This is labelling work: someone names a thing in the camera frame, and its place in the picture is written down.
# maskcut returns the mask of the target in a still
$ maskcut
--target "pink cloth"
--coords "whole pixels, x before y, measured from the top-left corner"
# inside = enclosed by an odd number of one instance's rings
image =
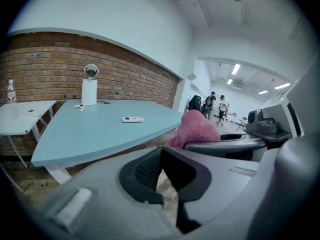
[[[188,142],[218,142],[220,133],[199,111],[190,110],[181,119],[177,136],[168,142],[167,147],[183,149]]]

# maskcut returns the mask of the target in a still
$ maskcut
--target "white remote control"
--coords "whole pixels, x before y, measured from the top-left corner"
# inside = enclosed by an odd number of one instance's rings
[[[122,122],[124,123],[140,123],[143,122],[144,119],[142,117],[122,117]]]

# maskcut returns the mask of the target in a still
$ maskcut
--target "red brick wall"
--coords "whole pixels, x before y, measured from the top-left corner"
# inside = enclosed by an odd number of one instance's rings
[[[98,99],[154,101],[172,108],[179,81],[172,73],[114,44],[57,32],[9,39],[0,55],[0,104],[7,102],[7,85],[14,79],[18,102],[57,100],[57,111],[66,99],[81,97],[84,68],[90,63],[99,68]],[[31,134],[14,141],[22,155],[33,153]],[[13,154],[8,140],[2,140],[0,155]]]

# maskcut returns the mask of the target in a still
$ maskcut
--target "plastic bottle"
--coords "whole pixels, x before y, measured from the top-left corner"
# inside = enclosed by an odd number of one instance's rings
[[[13,119],[16,119],[19,117],[18,113],[18,106],[17,106],[17,96],[16,96],[16,90],[14,89],[14,80],[9,80],[9,86],[8,86],[8,103],[10,106],[10,113]]]

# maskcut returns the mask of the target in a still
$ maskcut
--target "floor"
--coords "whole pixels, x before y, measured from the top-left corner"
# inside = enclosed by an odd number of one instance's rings
[[[217,121],[218,117],[213,116],[211,118],[211,122],[213,124]],[[239,124],[233,125],[230,121],[225,121],[222,124],[223,126],[218,127],[221,134],[233,133],[239,126]],[[237,133],[241,133],[242,131],[243,127],[241,126]],[[103,159],[110,159],[111,157],[124,155],[145,148],[164,146],[176,134],[177,131],[175,129],[171,130],[141,145],[135,146],[126,151]],[[85,167],[95,162],[97,161],[76,165],[74,167],[67,168],[67,171],[71,176],[74,176]],[[24,190],[24,193],[21,193],[16,188],[14,188],[20,199],[23,202],[26,202],[27,204],[38,208],[43,203],[43,201],[46,200],[48,195],[59,187],[59,184],[55,179],[52,178],[52,176],[44,167],[33,167],[30,162],[27,164],[29,165],[29,168],[25,168],[21,162],[4,162],[3,166],[5,167],[9,175],[15,180],[15,182]],[[178,194],[171,185],[170,180],[163,170],[158,178],[156,191],[163,195],[164,212],[169,220],[173,224],[175,224],[178,211]]]

